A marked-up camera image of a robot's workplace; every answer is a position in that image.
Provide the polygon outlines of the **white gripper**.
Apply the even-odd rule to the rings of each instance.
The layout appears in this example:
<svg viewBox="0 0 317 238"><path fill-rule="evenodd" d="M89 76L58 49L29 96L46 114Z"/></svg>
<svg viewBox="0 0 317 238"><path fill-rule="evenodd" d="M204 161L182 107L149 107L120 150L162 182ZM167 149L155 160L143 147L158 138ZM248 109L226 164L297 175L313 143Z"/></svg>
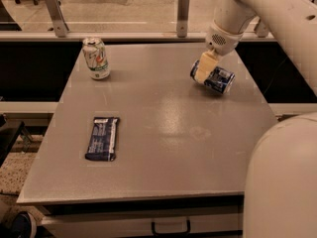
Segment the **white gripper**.
<svg viewBox="0 0 317 238"><path fill-rule="evenodd" d="M219 62L218 55L223 57L233 51L242 35L243 31L237 25L234 25L231 29L230 26L222 27L216 21L213 21L205 38L206 47L210 51L204 52L198 60L193 72L194 79L203 83L217 66Z"/></svg>

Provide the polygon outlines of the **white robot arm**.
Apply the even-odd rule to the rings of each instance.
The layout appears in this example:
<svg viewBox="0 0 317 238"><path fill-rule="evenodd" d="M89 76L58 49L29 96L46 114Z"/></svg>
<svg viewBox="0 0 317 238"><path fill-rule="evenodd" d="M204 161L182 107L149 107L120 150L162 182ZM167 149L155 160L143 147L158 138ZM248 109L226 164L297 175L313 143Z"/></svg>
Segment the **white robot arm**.
<svg viewBox="0 0 317 238"><path fill-rule="evenodd" d="M268 101L315 101L316 6L309 0L221 0L192 70L195 81L226 90L232 77L218 60L231 52L254 18L287 55L242 53ZM277 123L252 152L244 193L243 238L317 238L317 112Z"/></svg>

